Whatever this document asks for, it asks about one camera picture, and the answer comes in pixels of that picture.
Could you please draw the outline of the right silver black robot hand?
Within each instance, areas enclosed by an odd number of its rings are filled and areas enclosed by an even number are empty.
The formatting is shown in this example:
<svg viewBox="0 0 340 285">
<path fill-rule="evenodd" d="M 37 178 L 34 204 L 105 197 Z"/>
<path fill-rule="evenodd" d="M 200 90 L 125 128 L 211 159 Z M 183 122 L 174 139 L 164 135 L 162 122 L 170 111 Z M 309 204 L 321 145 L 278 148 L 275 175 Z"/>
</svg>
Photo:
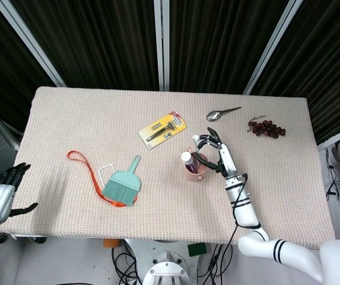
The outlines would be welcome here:
<svg viewBox="0 0 340 285">
<path fill-rule="evenodd" d="M 200 136 L 200 140 L 198 143 L 199 162 L 205 165 L 207 168 L 215 171 L 216 173 L 221 173 L 225 180 L 235 177 L 237 175 L 237 169 L 233 162 L 230 150 L 221 141 L 220 136 L 214 129 L 207 127 L 207 130 L 209 131 L 209 135 L 199 135 Z M 210 145 L 218 150 L 220 159 L 217 162 L 217 164 L 202 158 L 200 150 L 205 145 Z"/>
</svg>

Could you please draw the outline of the pink ribbed plastic cup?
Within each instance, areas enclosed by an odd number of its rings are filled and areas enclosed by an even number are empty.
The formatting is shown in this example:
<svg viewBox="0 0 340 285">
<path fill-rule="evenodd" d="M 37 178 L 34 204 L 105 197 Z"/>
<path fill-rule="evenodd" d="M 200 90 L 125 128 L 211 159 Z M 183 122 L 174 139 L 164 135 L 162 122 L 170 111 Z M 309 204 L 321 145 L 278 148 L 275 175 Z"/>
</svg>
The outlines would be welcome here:
<svg viewBox="0 0 340 285">
<path fill-rule="evenodd" d="M 185 171 L 185 176 L 186 176 L 187 180 L 189 180 L 189 181 L 199 181 L 206 174 L 207 167 L 205 165 L 203 165 L 202 163 L 200 163 L 199 173 L 194 174 L 194 173 L 189 172 L 187 170 L 187 168 L 185 167 L 184 163 L 183 163 L 183 170 Z"/>
</svg>

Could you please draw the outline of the razor in yellow blister pack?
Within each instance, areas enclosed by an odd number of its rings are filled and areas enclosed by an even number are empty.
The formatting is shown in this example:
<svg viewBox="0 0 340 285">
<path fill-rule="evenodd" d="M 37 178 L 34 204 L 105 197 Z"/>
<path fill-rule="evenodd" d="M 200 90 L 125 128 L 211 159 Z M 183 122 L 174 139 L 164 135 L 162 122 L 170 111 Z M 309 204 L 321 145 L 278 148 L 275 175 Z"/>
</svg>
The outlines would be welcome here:
<svg viewBox="0 0 340 285">
<path fill-rule="evenodd" d="M 138 135 L 150 150 L 186 128 L 187 125 L 182 116 L 176 111 L 172 111 L 138 131 Z"/>
</svg>

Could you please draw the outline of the beige waffle table cloth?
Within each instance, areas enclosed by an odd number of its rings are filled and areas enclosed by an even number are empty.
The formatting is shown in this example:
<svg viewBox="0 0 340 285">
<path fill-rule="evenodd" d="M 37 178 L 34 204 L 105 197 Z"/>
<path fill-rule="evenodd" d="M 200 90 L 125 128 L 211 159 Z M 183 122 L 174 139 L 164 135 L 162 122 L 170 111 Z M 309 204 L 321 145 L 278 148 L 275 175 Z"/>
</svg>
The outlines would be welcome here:
<svg viewBox="0 0 340 285">
<path fill-rule="evenodd" d="M 234 107 L 208 122 L 213 110 Z M 147 149 L 138 131 L 176 111 L 187 128 Z M 265 115 L 286 129 L 273 139 L 247 132 Z M 1 230 L 15 236 L 142 238 L 226 243 L 245 233 L 234 224 L 224 178 L 213 171 L 185 178 L 180 156 L 195 134 L 217 131 L 239 173 L 255 213 L 271 239 L 311 249 L 334 238 L 307 101 L 300 97 L 39 87 L 16 163 L 30 164 L 13 206 L 32 212 L 9 218 Z M 142 186 L 135 205 L 102 200 L 87 167 L 67 158 L 77 150 L 94 170 L 125 170 L 135 156 Z"/>
</svg>

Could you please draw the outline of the white robot torso base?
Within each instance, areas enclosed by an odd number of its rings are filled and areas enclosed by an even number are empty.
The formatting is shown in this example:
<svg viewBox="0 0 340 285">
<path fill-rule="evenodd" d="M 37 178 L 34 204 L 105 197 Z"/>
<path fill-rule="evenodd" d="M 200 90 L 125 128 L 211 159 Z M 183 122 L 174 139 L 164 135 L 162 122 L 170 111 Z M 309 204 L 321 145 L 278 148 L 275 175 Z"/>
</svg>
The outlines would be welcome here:
<svg viewBox="0 0 340 285">
<path fill-rule="evenodd" d="M 197 285 L 199 254 L 190 242 L 126 239 L 142 285 Z"/>
</svg>

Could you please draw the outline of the small green block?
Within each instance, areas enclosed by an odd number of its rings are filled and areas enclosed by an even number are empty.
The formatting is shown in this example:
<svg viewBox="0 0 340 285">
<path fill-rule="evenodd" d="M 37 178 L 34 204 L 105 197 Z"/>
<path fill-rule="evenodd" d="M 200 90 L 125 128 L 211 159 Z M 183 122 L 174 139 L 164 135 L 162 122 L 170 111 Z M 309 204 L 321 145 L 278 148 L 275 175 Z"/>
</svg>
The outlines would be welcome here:
<svg viewBox="0 0 340 285">
<path fill-rule="evenodd" d="M 204 242 L 190 243 L 187 245 L 190 257 L 195 257 L 207 253 L 206 244 Z"/>
</svg>

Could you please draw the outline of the grey toothbrush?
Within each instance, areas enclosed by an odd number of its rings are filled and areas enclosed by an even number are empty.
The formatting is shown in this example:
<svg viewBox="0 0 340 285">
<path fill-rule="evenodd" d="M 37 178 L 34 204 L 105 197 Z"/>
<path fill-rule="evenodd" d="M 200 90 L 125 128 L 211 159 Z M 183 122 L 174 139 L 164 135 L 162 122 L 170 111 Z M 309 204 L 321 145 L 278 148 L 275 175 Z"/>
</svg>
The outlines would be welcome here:
<svg viewBox="0 0 340 285">
<path fill-rule="evenodd" d="M 196 173 L 199 173 L 200 162 L 198 160 L 198 155 L 199 155 L 198 143 L 200 140 L 200 136 L 193 135 L 192 139 L 195 145 L 195 152 L 193 153 L 194 168 L 195 168 Z"/>
</svg>

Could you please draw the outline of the white upright frame post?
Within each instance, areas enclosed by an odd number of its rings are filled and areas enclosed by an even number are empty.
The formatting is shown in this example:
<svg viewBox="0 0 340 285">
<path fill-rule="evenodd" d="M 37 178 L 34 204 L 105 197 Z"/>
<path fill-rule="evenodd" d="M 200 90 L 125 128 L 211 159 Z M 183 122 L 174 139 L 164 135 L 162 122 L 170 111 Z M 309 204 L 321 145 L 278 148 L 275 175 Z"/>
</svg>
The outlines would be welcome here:
<svg viewBox="0 0 340 285">
<path fill-rule="evenodd" d="M 170 0 L 153 0 L 158 83 L 160 91 L 170 90 Z"/>
</svg>

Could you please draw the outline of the dark red grape bunch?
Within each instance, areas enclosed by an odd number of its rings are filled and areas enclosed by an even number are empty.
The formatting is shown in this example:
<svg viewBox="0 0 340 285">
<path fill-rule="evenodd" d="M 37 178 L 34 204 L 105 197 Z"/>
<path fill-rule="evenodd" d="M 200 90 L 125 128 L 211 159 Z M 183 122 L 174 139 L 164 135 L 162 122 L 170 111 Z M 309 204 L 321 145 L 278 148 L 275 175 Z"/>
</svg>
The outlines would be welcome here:
<svg viewBox="0 0 340 285">
<path fill-rule="evenodd" d="M 277 139 L 286 135 L 286 129 L 276 125 L 272 120 L 265 119 L 266 116 L 257 116 L 247 123 L 247 132 L 255 134 L 257 137 L 270 137 Z"/>
</svg>

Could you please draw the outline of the white slanted frame post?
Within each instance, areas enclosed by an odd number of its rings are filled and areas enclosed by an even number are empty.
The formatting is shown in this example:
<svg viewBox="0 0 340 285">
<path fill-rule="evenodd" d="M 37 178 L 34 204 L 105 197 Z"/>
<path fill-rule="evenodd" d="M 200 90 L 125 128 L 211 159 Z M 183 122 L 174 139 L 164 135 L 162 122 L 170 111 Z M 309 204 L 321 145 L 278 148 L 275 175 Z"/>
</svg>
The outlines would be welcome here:
<svg viewBox="0 0 340 285">
<path fill-rule="evenodd" d="M 275 49 L 279 45 L 281 39 L 283 38 L 287 28 L 291 24 L 293 18 L 298 12 L 299 8 L 302 6 L 304 0 L 288 0 L 284 11 L 282 12 L 244 90 L 244 95 L 251 95 L 253 88 L 255 87 L 258 79 L 263 73 L 263 70 L 267 66 L 269 60 L 271 59 Z"/>
<path fill-rule="evenodd" d="M 37 39 L 28 28 L 27 24 L 15 9 L 10 0 L 0 0 L 0 12 L 17 33 L 35 60 L 42 67 L 47 76 L 56 87 L 66 87 L 65 81 L 60 76 L 47 54 L 44 52 Z"/>
</svg>

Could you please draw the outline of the white purple toothpaste tube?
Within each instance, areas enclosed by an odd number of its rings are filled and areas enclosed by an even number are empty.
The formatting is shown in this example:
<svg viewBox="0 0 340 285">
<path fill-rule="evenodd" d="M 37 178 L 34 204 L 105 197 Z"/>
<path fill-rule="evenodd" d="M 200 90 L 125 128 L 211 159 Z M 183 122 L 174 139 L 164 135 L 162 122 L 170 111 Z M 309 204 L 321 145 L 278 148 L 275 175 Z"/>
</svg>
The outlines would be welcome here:
<svg viewBox="0 0 340 285">
<path fill-rule="evenodd" d="M 185 151 L 181 154 L 181 160 L 189 172 L 194 174 L 199 173 L 199 164 L 195 153 Z"/>
</svg>

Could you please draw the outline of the teal hand brush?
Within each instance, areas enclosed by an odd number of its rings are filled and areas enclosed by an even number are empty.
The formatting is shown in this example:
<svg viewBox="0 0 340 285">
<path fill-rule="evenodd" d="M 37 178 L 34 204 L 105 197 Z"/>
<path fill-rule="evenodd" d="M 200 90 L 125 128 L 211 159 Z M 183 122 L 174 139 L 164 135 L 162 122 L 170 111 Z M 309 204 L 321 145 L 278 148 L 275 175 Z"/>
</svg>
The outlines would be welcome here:
<svg viewBox="0 0 340 285">
<path fill-rule="evenodd" d="M 102 190 L 104 197 L 126 206 L 133 206 L 141 189 L 141 180 L 135 174 L 141 156 L 137 155 L 128 170 L 114 172 Z"/>
</svg>

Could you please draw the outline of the metal spoon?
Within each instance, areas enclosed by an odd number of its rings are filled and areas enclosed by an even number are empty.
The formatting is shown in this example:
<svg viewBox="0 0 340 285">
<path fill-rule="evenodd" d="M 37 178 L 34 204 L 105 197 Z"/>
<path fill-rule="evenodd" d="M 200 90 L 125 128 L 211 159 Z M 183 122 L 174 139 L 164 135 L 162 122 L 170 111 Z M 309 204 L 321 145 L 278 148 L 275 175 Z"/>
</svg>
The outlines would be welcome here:
<svg viewBox="0 0 340 285">
<path fill-rule="evenodd" d="M 239 110 L 241 108 L 242 107 L 240 106 L 240 107 L 234 107 L 234 108 L 226 109 L 226 110 L 213 110 L 207 114 L 206 119 L 208 122 L 213 122 L 213 121 L 218 120 L 222 115 Z"/>
</svg>

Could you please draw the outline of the black curtain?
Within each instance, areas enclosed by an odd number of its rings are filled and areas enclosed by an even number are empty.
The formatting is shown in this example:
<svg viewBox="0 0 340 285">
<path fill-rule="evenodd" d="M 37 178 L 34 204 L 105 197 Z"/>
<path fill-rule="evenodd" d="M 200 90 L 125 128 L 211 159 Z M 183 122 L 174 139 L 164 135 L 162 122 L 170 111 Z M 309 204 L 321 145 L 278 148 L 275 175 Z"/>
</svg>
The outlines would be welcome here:
<svg viewBox="0 0 340 285">
<path fill-rule="evenodd" d="M 153 0 L 10 0 L 68 87 L 160 88 Z M 170 89 L 243 94 L 288 0 L 170 0 Z M 26 128 L 53 86 L 0 12 L 0 115 Z M 340 0 L 302 0 L 255 82 L 256 96 L 304 97 L 314 137 L 340 131 Z"/>
</svg>

